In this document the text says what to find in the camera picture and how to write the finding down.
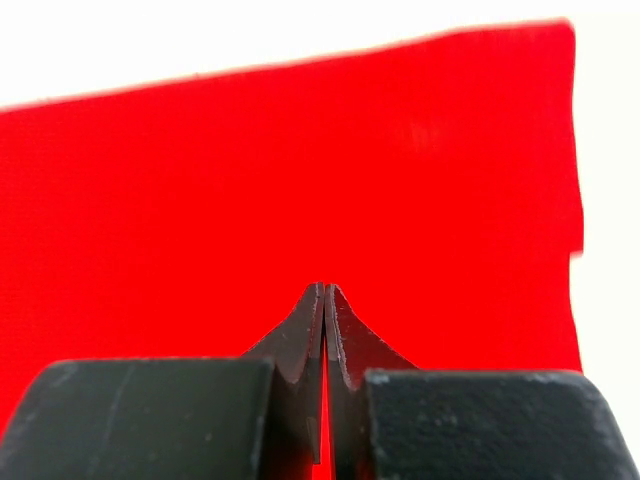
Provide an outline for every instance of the black metal jaw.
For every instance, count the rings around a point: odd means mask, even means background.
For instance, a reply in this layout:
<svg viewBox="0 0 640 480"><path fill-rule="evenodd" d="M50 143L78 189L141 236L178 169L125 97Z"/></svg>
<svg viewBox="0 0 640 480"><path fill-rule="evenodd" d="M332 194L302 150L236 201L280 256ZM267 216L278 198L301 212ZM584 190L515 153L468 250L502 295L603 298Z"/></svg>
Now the black metal jaw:
<svg viewBox="0 0 640 480"><path fill-rule="evenodd" d="M0 480L310 478L325 348L334 478L639 478L582 375L419 370L316 283L241 358L50 366L5 434Z"/></svg>

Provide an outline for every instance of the red cloth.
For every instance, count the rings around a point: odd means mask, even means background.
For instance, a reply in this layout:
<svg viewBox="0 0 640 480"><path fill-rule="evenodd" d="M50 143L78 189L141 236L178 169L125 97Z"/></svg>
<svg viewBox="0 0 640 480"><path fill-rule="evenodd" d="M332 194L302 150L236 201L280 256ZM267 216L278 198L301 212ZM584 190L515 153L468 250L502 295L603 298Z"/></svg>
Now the red cloth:
<svg viewBox="0 0 640 480"><path fill-rule="evenodd" d="M479 30L0 115L0 428L52 361L238 355L316 280L420 367L580 370L574 50Z"/></svg>

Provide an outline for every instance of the red fabric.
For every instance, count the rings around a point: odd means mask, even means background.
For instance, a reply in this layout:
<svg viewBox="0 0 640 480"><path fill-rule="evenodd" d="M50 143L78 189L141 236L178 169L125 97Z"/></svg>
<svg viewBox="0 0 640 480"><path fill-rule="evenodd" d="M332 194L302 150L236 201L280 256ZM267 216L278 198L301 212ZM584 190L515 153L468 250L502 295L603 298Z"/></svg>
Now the red fabric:
<svg viewBox="0 0 640 480"><path fill-rule="evenodd" d="M472 31L0 115L0 427L54 360L238 355L315 280L420 367L580 370L574 47Z"/></svg>

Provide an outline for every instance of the white background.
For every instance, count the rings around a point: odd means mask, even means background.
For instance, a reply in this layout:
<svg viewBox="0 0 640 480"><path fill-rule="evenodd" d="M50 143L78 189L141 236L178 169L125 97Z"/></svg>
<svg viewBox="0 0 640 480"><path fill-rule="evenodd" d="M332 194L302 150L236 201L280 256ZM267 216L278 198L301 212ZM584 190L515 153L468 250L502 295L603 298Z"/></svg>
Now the white background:
<svg viewBox="0 0 640 480"><path fill-rule="evenodd" d="M0 109L246 65L362 49L477 24L567 17L585 212L571 301L585 374L640 463L640 7L483 0L0 0Z"/></svg>

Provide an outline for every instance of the scratch mark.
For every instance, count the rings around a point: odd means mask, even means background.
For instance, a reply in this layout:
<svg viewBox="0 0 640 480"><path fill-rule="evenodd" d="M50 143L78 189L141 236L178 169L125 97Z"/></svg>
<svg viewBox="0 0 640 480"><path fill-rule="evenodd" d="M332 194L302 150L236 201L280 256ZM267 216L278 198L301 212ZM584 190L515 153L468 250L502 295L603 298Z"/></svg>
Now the scratch mark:
<svg viewBox="0 0 640 480"><path fill-rule="evenodd" d="M132 363L129 365L124 377L122 378L122 382L118 386L115 395L113 396L113 401L109 406L109 416L107 417L107 422L104 427L104 433L102 434L102 442L100 443L100 448L98 449L98 453L94 455L89 464L89 468L87 469L87 478L93 477L98 469L98 465L100 464L100 456L104 453L109 445L109 438L111 438L111 432L113 430L113 423L116 419L116 414L118 413L118 407L120 406L120 400L122 399L122 394L124 393L124 389L127 387L129 380L133 375L134 370L136 369L136 365Z"/></svg>
<svg viewBox="0 0 640 480"><path fill-rule="evenodd" d="M69 380L78 371L78 364L75 362L68 362L62 366L63 373L56 380L51 382L53 388L58 388L64 382Z"/></svg>

